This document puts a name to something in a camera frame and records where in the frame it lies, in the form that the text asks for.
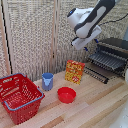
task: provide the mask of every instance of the red basket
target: red basket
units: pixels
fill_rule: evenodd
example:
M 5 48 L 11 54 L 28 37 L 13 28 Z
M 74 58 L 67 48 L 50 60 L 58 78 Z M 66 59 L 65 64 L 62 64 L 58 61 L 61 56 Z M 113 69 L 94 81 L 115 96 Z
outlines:
M 0 101 L 15 124 L 33 117 L 44 97 L 43 92 L 20 73 L 0 79 Z

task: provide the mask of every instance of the plastic bowl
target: plastic bowl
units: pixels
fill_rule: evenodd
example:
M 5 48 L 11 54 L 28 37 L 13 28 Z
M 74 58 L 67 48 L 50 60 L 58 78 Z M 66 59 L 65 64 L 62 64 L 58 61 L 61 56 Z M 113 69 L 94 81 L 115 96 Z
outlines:
M 72 103 L 76 97 L 76 92 L 72 88 L 62 87 L 58 89 L 58 98 L 63 103 Z

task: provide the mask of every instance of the yellow box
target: yellow box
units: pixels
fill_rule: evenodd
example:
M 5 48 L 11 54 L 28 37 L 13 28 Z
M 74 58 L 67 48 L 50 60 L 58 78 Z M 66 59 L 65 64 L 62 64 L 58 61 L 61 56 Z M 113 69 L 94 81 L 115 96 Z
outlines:
M 65 80 L 80 84 L 85 64 L 73 60 L 67 61 Z

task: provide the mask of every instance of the blue cup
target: blue cup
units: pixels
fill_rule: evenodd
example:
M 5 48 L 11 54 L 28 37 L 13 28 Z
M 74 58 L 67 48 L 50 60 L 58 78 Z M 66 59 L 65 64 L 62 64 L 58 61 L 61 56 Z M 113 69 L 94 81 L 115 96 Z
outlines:
M 42 88 L 45 91 L 51 90 L 53 87 L 53 74 L 52 73 L 44 73 L 42 74 Z

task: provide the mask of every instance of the wooden countertop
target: wooden countertop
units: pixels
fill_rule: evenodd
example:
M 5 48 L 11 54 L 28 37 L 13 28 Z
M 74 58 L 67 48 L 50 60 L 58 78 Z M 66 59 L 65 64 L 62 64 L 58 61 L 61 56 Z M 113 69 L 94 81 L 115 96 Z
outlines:
M 124 79 L 113 77 L 108 84 L 83 73 L 81 84 L 64 80 L 65 72 L 54 75 L 53 88 L 42 89 L 42 80 L 34 82 L 45 94 L 38 113 L 28 121 L 14 125 L 0 104 L 0 128 L 109 128 L 128 99 L 128 86 Z M 57 90 L 73 88 L 76 99 L 64 104 L 58 100 Z

